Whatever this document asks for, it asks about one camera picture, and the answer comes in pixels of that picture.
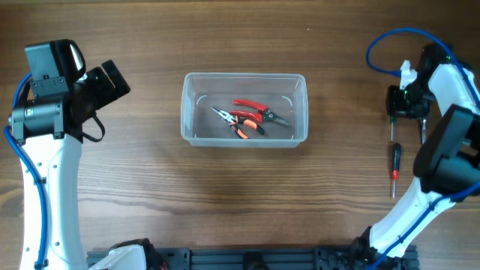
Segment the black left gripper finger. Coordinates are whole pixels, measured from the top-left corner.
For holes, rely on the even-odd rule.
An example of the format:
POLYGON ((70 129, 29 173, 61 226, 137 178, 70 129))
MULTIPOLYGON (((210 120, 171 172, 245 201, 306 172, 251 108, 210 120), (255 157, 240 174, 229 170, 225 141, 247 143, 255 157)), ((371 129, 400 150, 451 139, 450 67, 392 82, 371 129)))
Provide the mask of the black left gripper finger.
POLYGON ((84 96, 80 101, 83 115, 93 115, 98 109, 98 99, 95 96, 84 96))
POLYGON ((109 90, 108 94, 109 98, 121 98, 131 91, 131 87, 127 84, 113 60, 105 61, 102 68, 112 83, 112 90, 109 90))

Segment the green handled screwdriver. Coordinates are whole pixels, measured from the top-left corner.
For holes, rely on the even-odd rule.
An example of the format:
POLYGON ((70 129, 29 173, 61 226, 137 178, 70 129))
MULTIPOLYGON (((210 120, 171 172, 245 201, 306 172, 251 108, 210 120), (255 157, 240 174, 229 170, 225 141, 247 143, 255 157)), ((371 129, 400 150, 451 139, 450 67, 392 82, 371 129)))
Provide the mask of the green handled screwdriver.
POLYGON ((395 123, 396 118, 394 115, 390 115, 390 125, 391 125, 391 141, 394 142, 395 140, 395 123))

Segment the clear plastic container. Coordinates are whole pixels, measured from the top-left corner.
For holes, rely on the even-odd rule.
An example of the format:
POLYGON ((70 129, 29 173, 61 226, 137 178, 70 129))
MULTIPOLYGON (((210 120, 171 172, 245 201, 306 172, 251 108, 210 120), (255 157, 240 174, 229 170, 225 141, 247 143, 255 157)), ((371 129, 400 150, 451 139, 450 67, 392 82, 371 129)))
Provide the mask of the clear plastic container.
POLYGON ((192 146, 295 148, 308 137, 308 91, 296 73, 189 73, 181 135, 192 146))

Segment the orange black needle-nose pliers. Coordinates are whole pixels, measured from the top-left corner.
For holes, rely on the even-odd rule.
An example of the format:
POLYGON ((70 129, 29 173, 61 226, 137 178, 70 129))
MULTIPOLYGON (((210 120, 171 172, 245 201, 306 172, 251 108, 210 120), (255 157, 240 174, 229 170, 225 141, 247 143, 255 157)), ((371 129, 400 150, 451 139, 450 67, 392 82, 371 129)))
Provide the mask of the orange black needle-nose pliers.
POLYGON ((240 139, 248 139, 248 136, 240 129, 240 125, 246 125, 252 129, 254 129, 258 134, 264 135, 265 131, 264 129, 257 124, 256 122, 247 119, 245 117, 241 116, 233 116, 230 113, 218 109, 217 107, 212 107, 211 108, 214 112, 216 112, 226 123, 229 124, 229 127, 233 130, 233 132, 240 138, 240 139))

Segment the red handled wire cutters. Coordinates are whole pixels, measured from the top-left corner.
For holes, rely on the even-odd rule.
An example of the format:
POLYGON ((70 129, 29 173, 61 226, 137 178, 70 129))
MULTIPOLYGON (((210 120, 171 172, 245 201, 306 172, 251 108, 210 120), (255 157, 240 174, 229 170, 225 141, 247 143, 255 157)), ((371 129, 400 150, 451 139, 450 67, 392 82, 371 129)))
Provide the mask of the red handled wire cutters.
POLYGON ((229 112, 231 115, 253 119, 258 123, 274 122, 285 127, 288 127, 290 125, 286 120, 273 112, 265 104, 245 99, 234 99, 232 104, 236 106, 250 107, 255 109, 255 111, 234 109, 229 112))

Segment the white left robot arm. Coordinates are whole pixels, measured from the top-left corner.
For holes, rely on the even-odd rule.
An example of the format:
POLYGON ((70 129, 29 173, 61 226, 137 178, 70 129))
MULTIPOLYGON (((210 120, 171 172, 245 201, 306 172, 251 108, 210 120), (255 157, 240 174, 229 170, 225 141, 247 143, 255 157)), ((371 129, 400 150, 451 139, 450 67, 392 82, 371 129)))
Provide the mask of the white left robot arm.
POLYGON ((77 178, 83 130, 97 111, 130 92, 113 61, 91 70, 73 40, 29 45, 30 68, 4 127, 21 161, 24 237, 21 269, 87 269, 80 237, 77 178))

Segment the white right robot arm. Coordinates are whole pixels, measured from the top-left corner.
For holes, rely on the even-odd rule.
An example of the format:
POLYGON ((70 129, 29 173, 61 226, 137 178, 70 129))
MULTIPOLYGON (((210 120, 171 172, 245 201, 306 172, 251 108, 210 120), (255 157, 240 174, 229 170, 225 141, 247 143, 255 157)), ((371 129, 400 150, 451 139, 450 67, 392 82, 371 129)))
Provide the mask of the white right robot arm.
POLYGON ((431 103, 442 118, 430 135, 421 135, 413 164, 414 179, 394 208, 355 239, 349 262, 368 269, 395 269, 410 243, 438 215, 479 195, 479 93, 469 66, 449 46, 430 43, 416 68, 404 61, 400 84, 388 88, 386 109, 394 117, 426 124, 431 103))

